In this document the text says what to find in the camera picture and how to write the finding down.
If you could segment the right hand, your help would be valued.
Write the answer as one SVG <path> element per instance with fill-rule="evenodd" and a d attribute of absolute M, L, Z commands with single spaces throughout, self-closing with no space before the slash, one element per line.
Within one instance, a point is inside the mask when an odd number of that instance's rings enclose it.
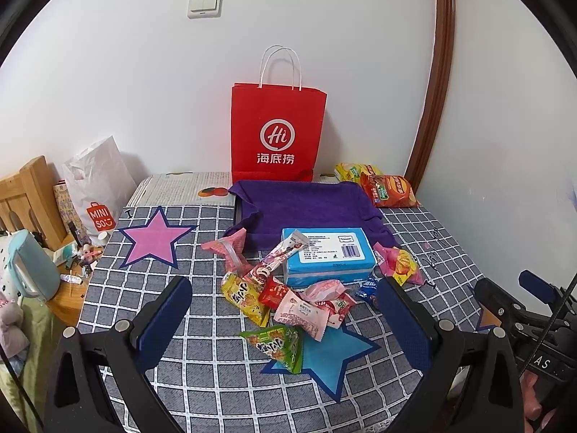
<path fill-rule="evenodd" d="M 531 371 L 525 371 L 520 378 L 524 417 L 536 420 L 542 412 L 542 405 L 537 399 L 535 385 L 539 376 Z"/>

